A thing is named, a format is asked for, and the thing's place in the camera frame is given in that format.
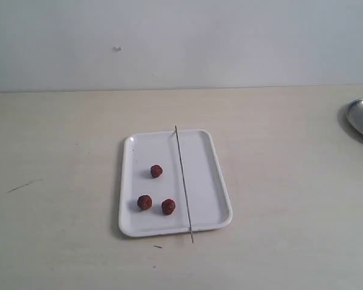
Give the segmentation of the thin metal skewer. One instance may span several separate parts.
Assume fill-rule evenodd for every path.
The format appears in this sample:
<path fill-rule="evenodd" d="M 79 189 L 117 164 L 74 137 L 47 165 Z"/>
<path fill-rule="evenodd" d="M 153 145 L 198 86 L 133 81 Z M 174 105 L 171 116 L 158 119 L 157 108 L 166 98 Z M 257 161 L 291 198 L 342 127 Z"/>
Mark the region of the thin metal skewer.
<path fill-rule="evenodd" d="M 182 153 L 181 153 L 181 147 L 180 147 L 180 140 L 179 140 L 177 125 L 174 126 L 174 130 L 175 130 L 175 136 L 176 136 L 176 142 L 177 142 L 177 149 L 178 149 L 178 157 L 179 157 L 180 170 L 181 170 L 181 178 L 182 178 L 182 183 L 183 183 L 183 190 L 184 190 L 184 195 L 185 195 L 186 210 L 187 210 L 187 215 L 188 215 L 189 233 L 190 233 L 192 244 L 195 244 L 194 232 L 193 232 L 193 229 L 192 229 L 191 211 L 190 211 L 188 193 L 187 193 L 187 188 L 186 188 L 185 173 L 184 173 Z"/>

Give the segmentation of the white rectangular plastic tray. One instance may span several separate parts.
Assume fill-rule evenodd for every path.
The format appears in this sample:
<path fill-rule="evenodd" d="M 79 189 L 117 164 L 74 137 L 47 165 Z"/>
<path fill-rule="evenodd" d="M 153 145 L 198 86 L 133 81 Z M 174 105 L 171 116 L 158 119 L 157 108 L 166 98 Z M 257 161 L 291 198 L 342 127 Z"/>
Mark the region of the white rectangular plastic tray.
<path fill-rule="evenodd" d="M 232 220 L 232 207 L 209 132 L 178 129 L 193 232 L 216 230 Z M 163 173 L 151 176 L 158 164 Z M 141 195 L 152 198 L 152 207 L 137 206 Z M 170 215 L 161 204 L 173 199 Z M 129 237 L 189 232 L 182 174 L 175 131 L 135 134 L 124 142 L 120 182 L 119 229 Z"/>

